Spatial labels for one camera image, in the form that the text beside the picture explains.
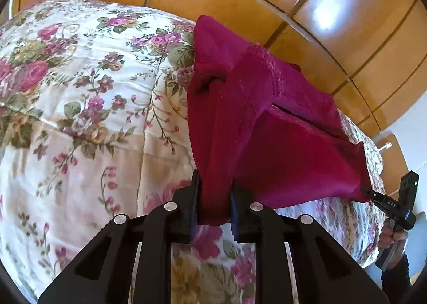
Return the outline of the right hand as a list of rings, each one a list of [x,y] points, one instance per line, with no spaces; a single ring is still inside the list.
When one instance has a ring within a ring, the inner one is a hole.
[[[382,271],[394,268],[405,255],[407,242],[408,233],[404,229],[398,229],[394,220],[385,219],[378,240],[378,268]]]

